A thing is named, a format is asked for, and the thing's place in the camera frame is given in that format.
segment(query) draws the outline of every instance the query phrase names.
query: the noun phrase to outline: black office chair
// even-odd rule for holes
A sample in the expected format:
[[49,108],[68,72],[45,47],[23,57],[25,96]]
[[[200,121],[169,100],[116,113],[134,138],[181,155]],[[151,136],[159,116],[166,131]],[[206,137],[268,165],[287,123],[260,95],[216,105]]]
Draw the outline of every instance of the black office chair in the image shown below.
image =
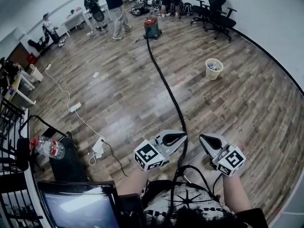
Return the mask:
[[235,9],[228,8],[229,13],[222,11],[222,5],[226,2],[226,0],[209,0],[210,4],[210,16],[209,16],[209,22],[213,25],[213,28],[207,28],[208,30],[215,30],[217,31],[217,35],[214,37],[216,40],[220,33],[223,33],[229,38],[229,41],[231,41],[231,36],[229,35],[229,30],[233,28],[237,23],[230,19],[230,15],[232,11],[237,12]]
[[193,17],[191,21],[191,25],[194,22],[202,21],[203,22],[203,28],[206,30],[206,24],[205,22],[209,22],[209,16],[210,16],[210,10],[208,9],[210,6],[203,4],[205,1],[202,0],[196,0],[199,1],[200,6],[192,6],[192,10],[194,13],[197,13],[199,16],[198,17]]

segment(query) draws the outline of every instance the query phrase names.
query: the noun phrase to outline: shoe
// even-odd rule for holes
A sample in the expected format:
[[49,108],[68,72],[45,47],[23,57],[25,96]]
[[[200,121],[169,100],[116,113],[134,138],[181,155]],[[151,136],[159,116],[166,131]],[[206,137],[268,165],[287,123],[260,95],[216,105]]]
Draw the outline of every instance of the shoe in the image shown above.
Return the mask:
[[157,178],[158,181],[160,180],[169,180],[169,176],[165,173],[162,173],[159,175],[159,177]]
[[131,29],[132,29],[132,26],[129,25],[129,29],[128,29],[128,30],[125,30],[125,32],[129,32]]
[[114,40],[121,40],[122,38],[122,36],[113,37]]

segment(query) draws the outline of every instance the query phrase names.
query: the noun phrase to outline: computer screen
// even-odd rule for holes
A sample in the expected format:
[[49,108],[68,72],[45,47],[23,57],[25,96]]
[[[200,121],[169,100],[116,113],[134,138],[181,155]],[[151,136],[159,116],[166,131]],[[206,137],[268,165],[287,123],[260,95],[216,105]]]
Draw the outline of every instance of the computer screen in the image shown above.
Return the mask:
[[111,206],[111,195],[43,193],[58,228],[119,228]]

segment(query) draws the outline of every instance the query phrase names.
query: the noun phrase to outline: wastebasket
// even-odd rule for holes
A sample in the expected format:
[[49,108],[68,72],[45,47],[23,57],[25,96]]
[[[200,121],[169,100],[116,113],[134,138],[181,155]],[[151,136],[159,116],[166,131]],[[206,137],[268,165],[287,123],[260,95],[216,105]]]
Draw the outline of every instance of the wastebasket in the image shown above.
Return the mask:
[[223,64],[217,59],[209,58],[206,61],[206,78],[216,80],[219,74],[223,71]]
[[33,77],[35,80],[41,82],[43,80],[43,75],[33,64],[30,64],[29,67],[33,70],[30,76]]

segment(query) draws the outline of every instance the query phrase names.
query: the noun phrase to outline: plastic bottle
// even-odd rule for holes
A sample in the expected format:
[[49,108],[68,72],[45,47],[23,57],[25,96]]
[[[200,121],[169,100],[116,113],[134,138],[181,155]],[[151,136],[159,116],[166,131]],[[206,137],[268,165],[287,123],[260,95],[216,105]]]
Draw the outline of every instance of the plastic bottle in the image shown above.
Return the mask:
[[32,147],[45,156],[60,160],[65,156],[66,149],[62,143],[51,140],[46,136],[38,136],[31,141]]

